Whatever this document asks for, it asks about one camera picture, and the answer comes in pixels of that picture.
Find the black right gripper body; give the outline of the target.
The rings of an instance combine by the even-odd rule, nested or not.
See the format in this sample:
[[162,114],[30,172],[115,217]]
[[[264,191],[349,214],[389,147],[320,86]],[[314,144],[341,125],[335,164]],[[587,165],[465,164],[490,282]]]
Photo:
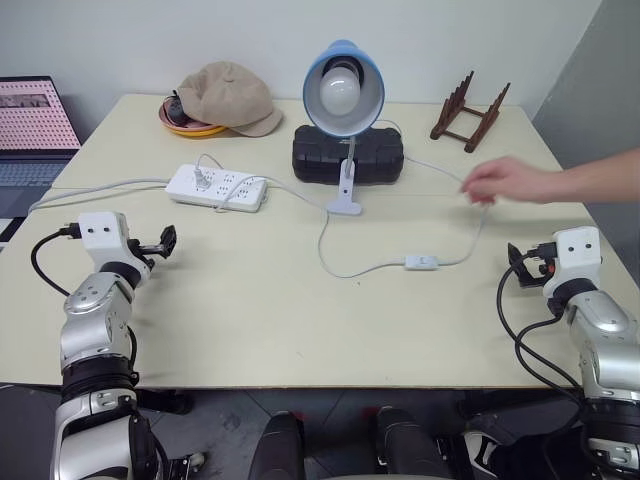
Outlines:
[[525,254],[526,259],[536,259],[540,261],[538,265],[539,276],[544,277],[544,281],[549,281],[555,274],[555,259],[557,258],[557,246],[555,242],[540,243]]

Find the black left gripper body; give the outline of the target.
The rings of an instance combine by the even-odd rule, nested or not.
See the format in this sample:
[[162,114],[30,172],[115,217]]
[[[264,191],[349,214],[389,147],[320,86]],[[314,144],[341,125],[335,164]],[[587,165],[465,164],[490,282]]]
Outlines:
[[141,260],[149,270],[152,270],[155,266],[155,261],[151,258],[152,255],[162,256],[163,246],[159,245],[142,245],[138,239],[129,239],[127,246],[131,253]]

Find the person's bare hand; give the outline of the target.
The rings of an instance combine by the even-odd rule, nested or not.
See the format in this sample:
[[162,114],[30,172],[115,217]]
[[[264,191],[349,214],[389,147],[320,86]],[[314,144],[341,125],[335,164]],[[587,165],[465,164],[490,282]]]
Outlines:
[[553,192],[554,172],[530,166],[514,157],[500,157],[476,166],[461,185],[472,203],[492,204],[498,197],[543,203]]

